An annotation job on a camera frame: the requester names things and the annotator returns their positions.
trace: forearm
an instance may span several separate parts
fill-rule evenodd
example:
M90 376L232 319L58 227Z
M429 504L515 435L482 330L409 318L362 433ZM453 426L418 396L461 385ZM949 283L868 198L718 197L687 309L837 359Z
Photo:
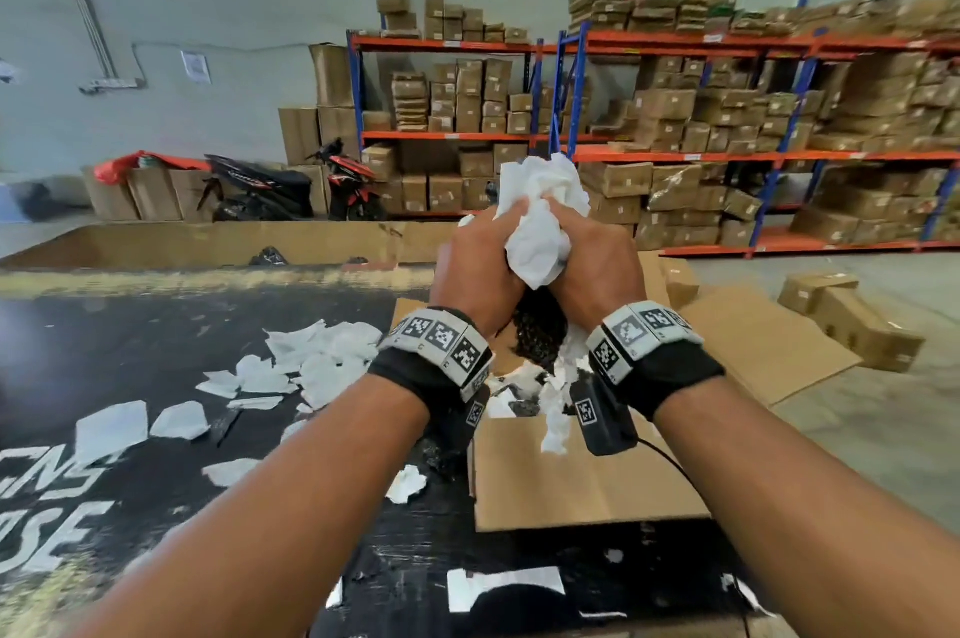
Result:
M75 638L302 635L427 420L411 393L361 378L114 586Z
M960 631L960 542L725 378L655 424L714 517L804 636Z

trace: motorcycle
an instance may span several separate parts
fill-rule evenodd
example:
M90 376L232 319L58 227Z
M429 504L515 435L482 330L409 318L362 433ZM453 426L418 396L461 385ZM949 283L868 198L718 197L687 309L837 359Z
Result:
M344 142L337 137L310 156L326 165L330 183L331 221L384 221L387 211L374 193L375 173L366 165L343 156Z
M310 178L297 170L271 170L255 162L206 155L211 177L197 209L212 193L220 201L214 221L307 221L313 219ZM238 189L225 194L224 183Z

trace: hand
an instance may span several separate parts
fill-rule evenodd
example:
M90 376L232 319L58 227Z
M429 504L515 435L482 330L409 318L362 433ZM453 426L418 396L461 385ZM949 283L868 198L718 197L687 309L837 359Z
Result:
M590 334L624 304L647 298L637 246L619 226L584 218L553 198L547 201L570 237L570 258L550 291L570 322Z
M510 323L526 286L507 266L504 246L527 207L523 198L498 219L496 208L487 208L454 231L437 256L430 304L460 309L486 339Z

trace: wrist tracker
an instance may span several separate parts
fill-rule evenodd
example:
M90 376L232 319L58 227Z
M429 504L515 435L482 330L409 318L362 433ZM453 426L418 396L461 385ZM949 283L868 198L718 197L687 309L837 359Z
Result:
M380 341L367 370L420 398L429 434L447 450L467 449L490 399L494 353L473 322L448 307L411 312Z
M703 348L703 338L669 306L621 306L586 340L593 379L571 390L590 452L608 455L638 442L627 405L648 421L678 390L724 375Z

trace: black table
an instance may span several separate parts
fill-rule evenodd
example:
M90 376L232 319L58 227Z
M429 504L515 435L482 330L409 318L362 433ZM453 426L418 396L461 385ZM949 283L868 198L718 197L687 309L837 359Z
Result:
M220 280L216 272L133 277L77 272L66 284L60 275L55 289L39 278L25 291L21 281L13 287L15 296L4 285L10 275L0 275L0 450L65 444L59 460L56 452L44 454L53 469L73 450L78 418L123 401L146 401L152 422L169 405L199 400L215 422L228 412L227 401L195 385L203 371L232 370L245 353L269 355L264 328L287 331L325 318L328 324L366 321L386 330L397 296L426 294L424 276L358 273L343 280L323 270L302 273L298 280L289 271L252 269L247 276L233 270ZM209 435L194 443L150 439L107 466L81 494L50 498L90 479L66 473L47 484L35 478L11 498L0 496L0 513L27 512L0 542L0 565L17 562L18 554L22 561L30 547L30 540L24 545L22 539L25 525L37 514L47 512L50 521L28 557L38 551L42 557L44 542L76 509L90 511L78 526L89 533L53 552L62 570L73 569L84 579L58 585L49 572L6 569L0 587L20 601L7 592L0 607L6 601L8 614L27 609L52 614L58 604L93 599L130 560L220 493L200 473L203 466L266 456L294 421L299 401L290 396L274 410L243 413L219 446ZM0 483L34 463L6 455ZM519 635L741 616L747 609L721 587L722 573L744 576L744 571L711 520L478 534L465 460L438 459L432 444L421 441L408 461L427 474L425 491L407 505L384 500L344 574L343 606L320 611L315 635ZM51 509L62 512L54 515ZM623 550L623 561L609 562L608 548ZM512 587L484 595L470 614L449 612L448 570L546 565L560 568L566 596ZM62 594L37 608L29 597L41 588ZM584 616L603 613L626 618Z

